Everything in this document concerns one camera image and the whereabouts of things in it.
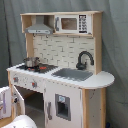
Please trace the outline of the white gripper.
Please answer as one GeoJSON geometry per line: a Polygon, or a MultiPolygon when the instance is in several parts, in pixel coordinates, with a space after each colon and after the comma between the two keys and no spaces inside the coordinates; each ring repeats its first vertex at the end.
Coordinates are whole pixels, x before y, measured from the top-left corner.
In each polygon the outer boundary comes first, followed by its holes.
{"type": "Polygon", "coordinates": [[[11,89],[6,86],[0,88],[0,119],[11,116],[11,89]]]}

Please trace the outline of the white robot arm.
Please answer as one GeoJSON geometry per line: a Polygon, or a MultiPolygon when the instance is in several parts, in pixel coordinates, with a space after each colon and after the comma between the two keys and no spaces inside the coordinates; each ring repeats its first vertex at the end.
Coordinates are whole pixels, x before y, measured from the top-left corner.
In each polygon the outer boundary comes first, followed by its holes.
{"type": "Polygon", "coordinates": [[[25,114],[25,102],[15,86],[0,88],[0,128],[37,128],[25,114]]]}

